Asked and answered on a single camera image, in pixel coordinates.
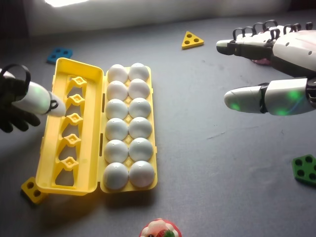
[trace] white wall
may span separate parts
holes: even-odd
[[[90,0],[52,7],[24,0],[30,35],[120,28],[287,10],[290,0]]]

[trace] gray tablecloth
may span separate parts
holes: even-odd
[[[279,16],[209,19],[160,26],[46,36],[3,43],[0,65],[25,64],[51,89],[54,47],[101,67],[141,62],[152,69],[158,185],[150,192],[83,197],[50,195],[31,208],[20,185],[35,176],[42,124],[0,132],[0,236],[136,237],[152,219],[174,221],[185,237],[312,237],[316,191],[297,183],[291,160],[316,155],[315,113],[293,117],[228,109],[226,91],[289,79],[270,67],[221,55],[218,40],[236,27],[276,19],[316,22],[315,11]],[[205,44],[181,50],[185,31]]]

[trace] yellow triangle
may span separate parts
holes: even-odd
[[[182,42],[182,49],[193,48],[204,44],[204,40],[187,31]]]

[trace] plastic egg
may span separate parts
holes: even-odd
[[[120,118],[112,118],[106,124],[105,134],[109,140],[123,140],[128,135],[127,124]]]
[[[134,79],[128,87],[128,95],[132,99],[144,98],[146,99],[150,94],[149,86],[141,79]]]
[[[134,139],[138,137],[148,138],[152,133],[152,125],[147,119],[136,117],[130,122],[128,132]]]
[[[127,168],[118,162],[109,164],[103,173],[104,185],[113,190],[123,188],[128,182]]]
[[[122,82],[115,80],[108,85],[108,88],[107,88],[108,100],[119,99],[123,101],[127,98],[127,96],[128,96],[127,88]]]
[[[115,80],[118,80],[122,83],[125,83],[128,80],[127,70],[120,64],[111,66],[108,71],[108,82],[113,82]]]
[[[152,157],[154,149],[150,141],[139,137],[130,143],[128,153],[133,161],[148,161]]]
[[[123,163],[128,157],[127,145],[120,140],[112,140],[108,142],[104,149],[104,159],[108,163]]]
[[[105,110],[108,119],[124,119],[128,115],[127,105],[119,99],[110,100],[107,103]]]
[[[147,81],[149,78],[149,72],[144,64],[134,63],[129,69],[128,77],[131,81],[134,79]]]
[[[151,111],[152,109],[149,102],[144,98],[133,99],[128,108],[128,112],[133,118],[147,118]]]
[[[154,181],[154,178],[154,168],[146,161],[135,162],[129,170],[130,182],[139,188],[150,185]]]

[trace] egg carton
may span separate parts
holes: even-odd
[[[129,181],[120,190],[111,190],[105,187],[103,184],[103,173],[109,165],[104,159],[104,148],[109,141],[105,134],[105,127],[108,121],[105,111],[105,106],[108,102],[106,96],[109,84],[108,73],[104,76],[103,70],[98,67],[67,58],[60,58],[56,63],[52,92],[63,99],[67,111],[69,111],[70,107],[75,107],[78,113],[70,113],[61,118],[47,117],[36,174],[36,185],[41,192],[82,196],[95,191],[99,182],[102,191],[106,193],[148,190],[157,184],[153,89],[151,70],[149,67],[147,69],[149,78],[146,83],[150,88],[150,95],[147,101],[151,106],[151,113],[147,119],[152,125],[152,133],[147,139],[154,149],[153,155],[148,162],[154,168],[154,181],[144,188],[137,188]],[[129,86],[129,84],[130,80],[125,83],[125,86]],[[68,96],[69,92],[74,88],[80,89],[82,93]],[[127,97],[124,103],[129,105],[131,101],[132,99]],[[124,121],[129,124],[132,121],[132,117],[128,115]],[[77,129],[77,135],[70,133],[67,136],[63,136],[63,133],[70,126]],[[132,137],[128,135],[123,142],[129,146],[132,140]],[[74,155],[60,158],[64,151],[71,149],[75,150]],[[123,162],[128,170],[133,163],[134,161],[130,157]],[[71,174],[73,183],[70,185],[59,184],[56,180],[62,173]]]

